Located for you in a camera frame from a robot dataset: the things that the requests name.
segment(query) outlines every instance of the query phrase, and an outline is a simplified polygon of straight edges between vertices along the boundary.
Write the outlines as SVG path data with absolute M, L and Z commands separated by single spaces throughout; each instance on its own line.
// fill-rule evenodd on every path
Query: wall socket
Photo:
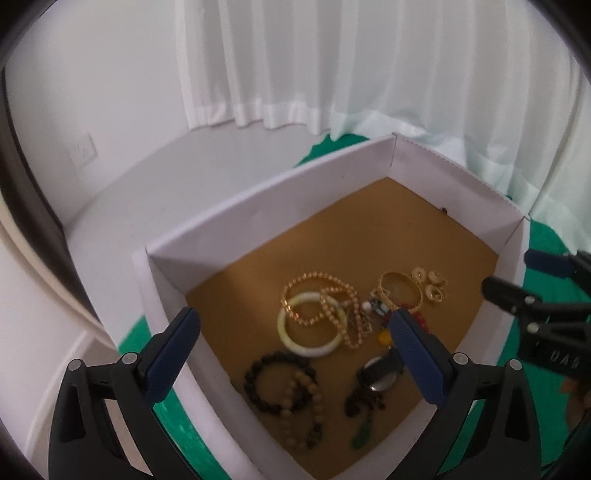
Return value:
M 76 168 L 82 168 L 88 165 L 98 156 L 90 134 L 84 134 L 76 143 L 70 145 L 68 153 Z

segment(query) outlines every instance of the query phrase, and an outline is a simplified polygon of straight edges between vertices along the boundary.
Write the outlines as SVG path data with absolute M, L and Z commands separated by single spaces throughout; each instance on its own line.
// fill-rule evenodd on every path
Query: white curtain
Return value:
M 192 129 L 399 132 L 591 249 L 591 90 L 527 0 L 176 0 Z

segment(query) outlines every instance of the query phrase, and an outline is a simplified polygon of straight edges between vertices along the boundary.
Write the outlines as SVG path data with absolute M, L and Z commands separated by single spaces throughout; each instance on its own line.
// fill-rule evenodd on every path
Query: box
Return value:
M 134 255 L 152 333 L 185 295 L 229 264 L 339 199 L 389 177 L 447 214 L 498 254 L 495 275 L 522 284 L 529 219 L 509 199 L 451 160 L 402 136 L 349 147 L 288 171 L 220 204 Z M 458 351 L 496 363 L 512 316 L 482 303 Z M 232 479 L 311 479 L 263 428 L 202 336 L 174 385 L 203 441 Z M 377 447 L 335 479 L 385 479 L 434 413 L 424 401 Z

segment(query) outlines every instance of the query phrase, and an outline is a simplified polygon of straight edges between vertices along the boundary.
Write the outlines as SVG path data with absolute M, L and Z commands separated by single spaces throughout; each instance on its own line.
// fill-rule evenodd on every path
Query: brown box bottom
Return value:
M 482 302 L 480 282 L 493 273 L 496 260 L 493 250 L 445 213 L 395 181 L 383 179 L 342 198 L 228 266 L 191 291 L 187 302 L 199 311 L 202 335 L 248 401 L 243 384 L 251 363 L 265 353 L 285 350 L 277 334 L 277 314 L 281 290 L 292 278 L 325 271 L 353 285 L 363 301 L 383 271 L 409 274 L 416 266 L 437 270 L 449 281 L 449 297 L 437 306 L 425 303 L 422 313 L 431 332 L 454 351 Z M 307 308 L 303 312 L 317 311 L 314 305 Z M 342 343 L 331 355 L 312 360 L 324 397 L 324 439 L 313 450 L 289 451 L 317 480 L 330 479 L 357 462 L 420 400 L 406 372 L 384 395 L 386 409 L 376 412 L 369 443 L 359 450 L 350 447 L 365 410 L 348 419 L 344 402 L 356 385 L 357 369 L 385 352 L 377 342 L 376 325 L 374 322 L 374 332 L 358 350 L 348 350 Z M 321 345 L 335 335 L 334 327 L 326 321 L 306 329 L 289 320 L 288 332 L 306 346 Z M 286 365 L 267 368 L 257 383 L 261 397 L 279 402 L 289 376 Z M 251 407 L 284 445 L 279 418 Z M 310 409 L 294 415 L 299 438 L 305 438 L 311 425 Z

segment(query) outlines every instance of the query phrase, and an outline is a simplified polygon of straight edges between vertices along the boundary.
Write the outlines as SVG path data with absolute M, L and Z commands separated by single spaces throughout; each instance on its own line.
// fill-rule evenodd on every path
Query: black bead bracelet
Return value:
M 278 416 L 281 412 L 281 405 L 278 403 L 269 403 L 263 400 L 256 391 L 256 379 L 262 370 L 271 364 L 284 363 L 293 364 L 300 368 L 306 375 L 308 375 L 315 383 L 316 382 L 316 370 L 310 366 L 310 360 L 298 356 L 292 352 L 281 352 L 269 353 L 263 355 L 260 360 L 253 362 L 251 369 L 246 372 L 244 378 L 244 391 L 248 395 L 249 400 L 253 403 L 257 409 L 263 413 L 270 413 L 271 415 Z M 302 410 L 312 399 L 312 395 L 305 389 L 300 388 L 300 398 L 293 402 L 291 411 Z

